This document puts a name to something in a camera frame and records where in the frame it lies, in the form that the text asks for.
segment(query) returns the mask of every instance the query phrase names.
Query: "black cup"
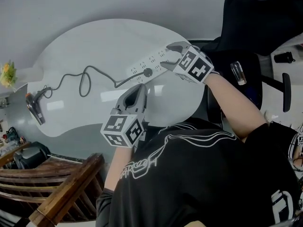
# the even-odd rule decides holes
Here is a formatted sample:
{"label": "black cup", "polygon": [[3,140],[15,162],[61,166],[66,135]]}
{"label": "black cup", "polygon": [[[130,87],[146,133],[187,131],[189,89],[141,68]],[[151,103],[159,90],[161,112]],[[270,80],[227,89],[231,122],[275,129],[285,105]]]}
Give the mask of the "black cup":
{"label": "black cup", "polygon": [[274,60],[276,63],[292,63],[295,61],[291,52],[275,55]]}

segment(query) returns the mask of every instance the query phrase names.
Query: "wooden chair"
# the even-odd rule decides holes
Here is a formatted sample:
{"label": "wooden chair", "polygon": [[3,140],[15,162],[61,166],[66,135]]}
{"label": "wooden chair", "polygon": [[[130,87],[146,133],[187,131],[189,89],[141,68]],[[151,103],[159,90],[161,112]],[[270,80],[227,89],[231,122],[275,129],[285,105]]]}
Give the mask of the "wooden chair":
{"label": "wooden chair", "polygon": [[[1,162],[9,159],[0,157],[0,167]],[[49,158],[35,169],[0,169],[0,208],[38,227],[95,220],[96,199],[104,187],[99,175],[103,165],[102,155],[92,154],[83,163]]]}

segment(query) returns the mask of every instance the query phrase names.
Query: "white table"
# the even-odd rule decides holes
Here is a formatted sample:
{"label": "white table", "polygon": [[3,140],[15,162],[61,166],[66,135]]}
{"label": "white table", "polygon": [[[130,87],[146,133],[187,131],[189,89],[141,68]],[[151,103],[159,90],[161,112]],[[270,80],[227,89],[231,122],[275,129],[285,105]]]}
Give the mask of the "white table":
{"label": "white table", "polygon": [[[186,39],[142,21],[109,19],[87,23],[59,36],[41,53],[34,67],[44,69],[44,78],[29,83],[27,91],[35,94],[44,85],[55,88],[64,74],[79,74],[87,65],[99,68],[115,80],[123,80],[128,77],[126,68],[177,41]],[[50,99],[41,99],[45,124],[37,126],[45,135],[56,137],[80,126],[104,123],[120,95],[134,85],[127,82],[114,88],[108,78],[93,69],[88,73],[92,87],[87,97],[79,95],[80,77],[66,77]],[[204,92],[204,87],[183,81],[170,71],[146,86],[149,94],[145,119],[153,126],[186,120],[198,108]],[[87,88],[86,79],[83,94]]]}

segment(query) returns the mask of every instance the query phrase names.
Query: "power outlet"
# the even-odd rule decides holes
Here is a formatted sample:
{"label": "power outlet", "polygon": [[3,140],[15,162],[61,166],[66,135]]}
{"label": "power outlet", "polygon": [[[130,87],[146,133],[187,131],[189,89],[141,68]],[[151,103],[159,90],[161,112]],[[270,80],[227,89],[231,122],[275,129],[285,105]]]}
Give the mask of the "power outlet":
{"label": "power outlet", "polygon": [[180,53],[171,51],[166,47],[164,47],[159,51],[155,51],[151,55],[143,58],[138,63],[129,67],[126,73],[128,77],[131,77],[137,73],[143,72],[146,68],[150,68],[152,70],[152,76],[150,76],[149,78],[144,75],[140,75],[130,80],[133,84],[140,84],[140,83],[146,84],[147,82],[153,80],[154,78],[158,77],[159,75],[167,71],[167,69],[160,66],[160,62],[163,61],[175,62],[181,57],[182,56]]}

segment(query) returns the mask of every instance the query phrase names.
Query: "gray cable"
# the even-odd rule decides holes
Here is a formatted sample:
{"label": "gray cable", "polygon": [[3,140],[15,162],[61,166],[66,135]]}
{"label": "gray cable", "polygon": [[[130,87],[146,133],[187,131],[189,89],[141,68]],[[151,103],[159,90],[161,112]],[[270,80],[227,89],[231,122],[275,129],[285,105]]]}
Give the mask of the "gray cable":
{"label": "gray cable", "polygon": [[[80,74],[65,74],[65,75],[63,75],[63,77],[61,78],[61,81],[60,81],[60,83],[59,83],[59,86],[58,86],[57,88],[55,88],[55,89],[50,89],[51,95],[50,95],[49,97],[47,97],[47,96],[45,96],[45,94],[44,94],[44,96],[45,96],[46,98],[51,98],[51,96],[53,95],[53,91],[56,91],[56,90],[58,90],[58,89],[61,87],[61,84],[62,84],[62,82],[63,82],[63,79],[64,79],[66,76],[71,76],[71,77],[78,77],[78,76],[81,76],[80,85],[79,85],[79,94],[80,94],[81,97],[86,97],[86,96],[90,93],[90,89],[91,89],[91,79],[90,79],[89,74],[86,72],[86,70],[87,70],[88,68],[92,68],[92,69],[96,70],[97,72],[99,72],[100,74],[102,74],[103,76],[106,76],[108,79],[110,79],[110,80],[114,83],[114,87],[115,87],[115,88],[120,87],[121,85],[123,85],[124,83],[128,82],[129,80],[131,80],[131,79],[133,79],[133,78],[135,78],[135,77],[138,77],[138,76],[140,76],[140,75],[145,74],[145,72],[140,72],[140,73],[135,74],[135,75],[129,77],[128,79],[122,81],[121,83],[119,83],[118,81],[115,81],[115,80],[114,80],[111,76],[109,76],[108,74],[106,74],[106,73],[100,71],[97,67],[94,67],[94,66],[87,66],[87,67],[84,69],[84,71],[83,71],[82,73],[80,73]],[[82,84],[83,84],[83,80],[84,80],[84,75],[86,75],[87,78],[89,79],[89,89],[88,89],[88,91],[87,91],[87,94],[85,94],[85,95],[83,95],[83,94],[81,93]]]}

